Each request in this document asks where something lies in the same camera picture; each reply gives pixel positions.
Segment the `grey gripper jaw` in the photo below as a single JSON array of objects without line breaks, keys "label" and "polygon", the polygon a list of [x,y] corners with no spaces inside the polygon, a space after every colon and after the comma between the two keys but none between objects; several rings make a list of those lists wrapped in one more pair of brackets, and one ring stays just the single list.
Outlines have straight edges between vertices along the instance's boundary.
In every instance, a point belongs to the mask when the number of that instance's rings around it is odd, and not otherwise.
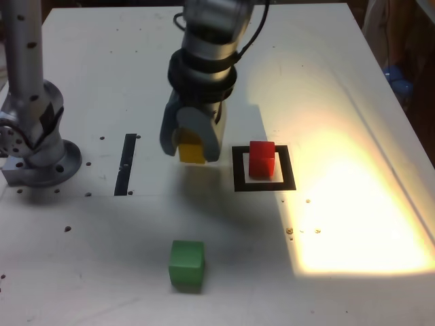
[{"label": "grey gripper jaw", "polygon": [[178,128],[184,128],[199,137],[203,157],[208,162],[220,158],[226,125],[226,103],[211,103],[197,107],[182,107],[176,114]]},{"label": "grey gripper jaw", "polygon": [[173,90],[164,108],[159,137],[163,152],[169,156],[174,156],[177,150],[177,142],[173,140],[173,135],[178,128],[176,115],[180,108],[181,101],[179,95]]}]

